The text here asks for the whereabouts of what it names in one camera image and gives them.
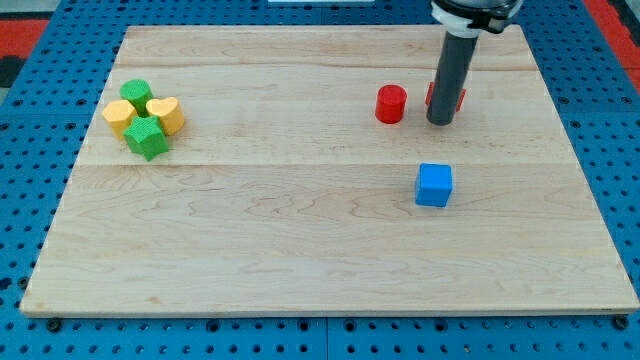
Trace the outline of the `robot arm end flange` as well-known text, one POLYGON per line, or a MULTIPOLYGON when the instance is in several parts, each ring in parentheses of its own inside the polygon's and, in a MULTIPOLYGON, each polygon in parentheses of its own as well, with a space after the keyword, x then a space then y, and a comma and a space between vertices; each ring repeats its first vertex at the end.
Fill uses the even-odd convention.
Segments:
POLYGON ((448 33, 477 38, 482 31, 500 34, 521 10, 523 0, 431 0, 432 17, 448 33))

